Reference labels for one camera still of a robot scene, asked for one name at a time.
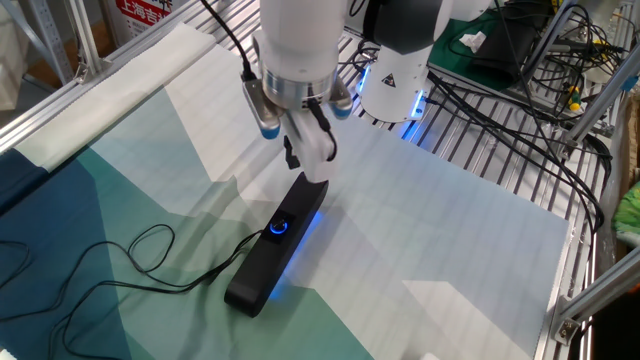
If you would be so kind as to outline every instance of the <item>wire bundle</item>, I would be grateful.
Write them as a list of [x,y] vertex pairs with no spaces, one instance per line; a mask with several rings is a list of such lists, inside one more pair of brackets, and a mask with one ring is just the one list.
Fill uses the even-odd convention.
[[[144,240],[144,239],[148,239],[150,238],[152,234],[152,232],[154,232],[154,230],[165,230],[168,231],[171,234],[171,240],[169,242],[169,245],[167,246],[167,248],[165,249],[162,258],[158,261],[157,264],[153,265],[152,267],[145,269],[142,265],[140,265],[140,263],[135,259],[133,253],[135,251],[135,248]],[[51,311],[54,311],[56,309],[58,309],[62,304],[63,301],[65,299],[67,290],[69,289],[69,283],[71,282],[71,280],[74,278],[74,275],[78,272],[78,269],[80,267],[80,265],[83,262],[83,259],[87,256],[88,253],[91,252],[92,249],[95,249],[97,247],[102,247],[102,246],[112,246],[115,247],[116,249],[122,251],[127,258],[129,259],[129,261],[131,262],[131,264],[133,265],[133,267],[135,268],[135,270],[142,274],[144,277],[147,277],[151,280],[153,280],[154,282],[157,282],[158,284],[164,285],[164,287],[156,287],[156,286],[143,286],[143,285],[137,285],[137,284],[131,284],[131,283],[127,283],[127,282],[122,282],[122,281],[117,281],[117,280],[104,280],[101,281],[97,284],[95,284],[94,286],[92,286],[91,288],[89,288],[89,290],[87,290],[82,297],[80,298],[80,300],[76,303],[76,305],[73,307],[73,309],[71,310],[71,312],[69,312],[66,316],[62,317],[51,329],[50,333],[49,333],[49,350],[48,350],[48,358],[52,359],[53,358],[53,343],[54,343],[54,337],[55,334],[57,333],[57,329],[60,327],[60,325],[62,326],[62,345],[64,346],[65,350],[69,353],[72,354],[74,356],[78,356],[81,358],[85,358],[85,359],[109,359],[109,360],[119,360],[117,358],[113,358],[113,357],[108,357],[108,356],[98,356],[98,355],[91,355],[91,354],[83,354],[80,353],[74,349],[71,348],[71,342],[72,340],[68,340],[68,329],[69,326],[71,324],[71,321],[73,320],[74,315],[76,314],[76,312],[78,311],[78,309],[82,306],[82,304],[84,304],[87,299],[89,299],[89,297],[91,297],[91,295],[99,288],[102,287],[108,287],[108,286],[112,286],[112,287],[120,287],[120,288],[129,288],[129,289],[137,289],[137,290],[142,290],[142,291],[147,291],[147,292],[152,292],[152,293],[160,293],[160,294],[185,294],[190,292],[191,290],[193,290],[195,287],[197,287],[200,284],[203,283],[211,283],[213,282],[218,275],[220,275],[220,273],[222,273],[222,271],[224,271],[226,268],[228,268],[238,257],[238,255],[242,252],[243,248],[247,245],[247,243],[249,243],[249,241],[251,241],[251,239],[253,239],[256,235],[260,234],[262,231],[257,231],[249,236],[247,236],[246,238],[244,238],[242,241],[240,241],[240,243],[236,246],[235,250],[233,251],[233,253],[225,260],[223,261],[220,265],[216,266],[215,268],[207,271],[206,273],[202,274],[201,276],[199,276],[197,279],[187,283],[187,284],[172,284],[170,282],[164,281],[162,279],[157,278],[156,276],[152,275],[151,273],[157,269],[159,269],[162,264],[165,262],[165,260],[167,259],[167,256],[169,255],[173,244],[175,242],[175,238],[176,238],[176,234],[173,231],[173,229],[171,228],[171,226],[166,225],[166,224],[156,224],[148,229],[146,229],[145,231],[143,231],[140,235],[138,235],[129,245],[129,247],[127,249],[125,249],[122,245],[112,242],[112,241],[101,241],[101,242],[97,242],[93,245],[91,245],[90,247],[88,247],[87,249],[84,250],[84,252],[82,253],[82,255],[80,256],[80,258],[78,259],[78,261],[76,262],[76,264],[73,267],[73,270],[71,271],[71,273],[69,274],[69,276],[67,276],[67,278],[62,282],[62,285],[60,286],[60,289],[58,291],[58,295],[56,297],[56,299],[53,301],[53,303],[43,309],[40,310],[36,310],[36,311],[32,311],[32,312],[28,312],[28,313],[24,313],[24,314],[18,314],[18,315],[12,315],[12,316],[8,316],[8,317],[3,317],[0,318],[0,323],[5,323],[5,322],[9,322],[9,321],[14,321],[14,320],[18,320],[21,318],[25,318],[28,316],[33,316],[33,315],[37,315],[37,314],[43,314],[43,313],[48,313]],[[29,247],[26,244],[22,244],[22,243],[18,243],[18,242],[10,242],[11,244],[20,244],[21,247],[26,248],[27,250],[27,256],[25,256],[25,259],[29,258]],[[22,273],[27,267],[28,265],[25,267],[26,260],[23,261],[23,263],[18,267],[18,269],[16,271],[14,271],[12,273],[12,275],[9,277],[8,280],[5,280],[2,283],[2,286],[6,285],[7,283],[9,283],[10,281],[14,280],[15,278],[17,278],[17,276]]]

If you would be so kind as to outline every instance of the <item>blue led light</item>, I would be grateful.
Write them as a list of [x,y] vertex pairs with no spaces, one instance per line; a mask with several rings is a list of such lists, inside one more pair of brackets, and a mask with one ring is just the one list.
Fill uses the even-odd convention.
[[418,117],[418,107],[420,106],[420,101],[422,101],[422,95],[424,94],[424,90],[420,90],[418,94],[418,98],[413,104],[413,110],[411,111],[411,117]]
[[[286,274],[288,274],[289,272],[289,268],[291,267],[291,264],[295,264],[298,261],[297,258],[298,256],[300,256],[302,249],[305,247],[305,243],[307,242],[307,239],[309,239],[309,236],[316,230],[320,222],[322,222],[322,218],[324,218],[324,214],[318,211],[316,215],[313,217],[313,220],[311,220],[311,224],[309,224],[307,231],[304,233],[304,237],[302,238],[302,240],[300,240],[300,244],[298,244],[298,248],[291,256],[291,260],[289,260],[287,267],[285,267],[284,272],[282,273],[283,275],[286,276]],[[269,294],[270,301],[281,301],[282,297],[286,295],[285,292],[287,291],[287,288],[291,287],[290,285],[287,284],[285,280],[282,280],[282,278],[284,278],[284,276],[280,277],[275,288],[273,289],[271,294]]]
[[364,76],[362,77],[362,81],[360,82],[360,87],[358,88],[358,91],[362,91],[362,88],[364,87],[364,82],[367,81],[367,75],[369,75],[369,70],[371,70],[371,65],[367,66],[367,70],[364,71]]
[[282,233],[284,233],[285,231],[287,231],[287,228],[289,227],[289,224],[284,223],[284,227],[282,228],[282,230],[276,230],[273,227],[273,224],[269,225],[269,230],[271,230],[272,233],[276,234],[276,235],[280,235]]

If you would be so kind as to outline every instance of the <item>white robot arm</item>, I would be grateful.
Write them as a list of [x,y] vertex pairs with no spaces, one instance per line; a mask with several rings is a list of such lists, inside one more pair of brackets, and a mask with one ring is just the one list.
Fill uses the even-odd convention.
[[[284,127],[289,167],[302,166],[311,182],[328,180],[336,167],[338,144],[322,105],[337,119],[346,119],[353,107],[336,72],[351,1],[261,0],[262,30],[253,35],[262,78],[244,83],[245,96],[265,138],[276,138]],[[347,26],[382,48],[360,87],[362,105],[383,121],[408,120],[421,100],[427,59],[453,0],[363,1],[364,11],[350,16]]]

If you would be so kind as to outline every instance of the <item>green object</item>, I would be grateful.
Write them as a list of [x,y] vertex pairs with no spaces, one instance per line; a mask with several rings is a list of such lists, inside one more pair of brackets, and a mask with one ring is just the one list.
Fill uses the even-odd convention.
[[478,31],[482,31],[489,37],[499,20],[499,17],[491,13],[484,13],[472,22],[450,20],[447,28],[433,45],[429,63],[497,91],[508,88],[513,84],[511,81],[497,77],[495,73],[485,68],[471,65],[475,54],[459,41],[463,35],[477,34]]
[[613,217],[618,240],[636,247],[640,245],[640,183],[627,192]]

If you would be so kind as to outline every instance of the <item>black device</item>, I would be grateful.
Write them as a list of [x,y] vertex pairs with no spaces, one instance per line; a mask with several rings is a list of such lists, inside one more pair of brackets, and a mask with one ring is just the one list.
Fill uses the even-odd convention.
[[256,317],[320,208],[329,182],[310,183],[300,173],[224,294],[224,302]]

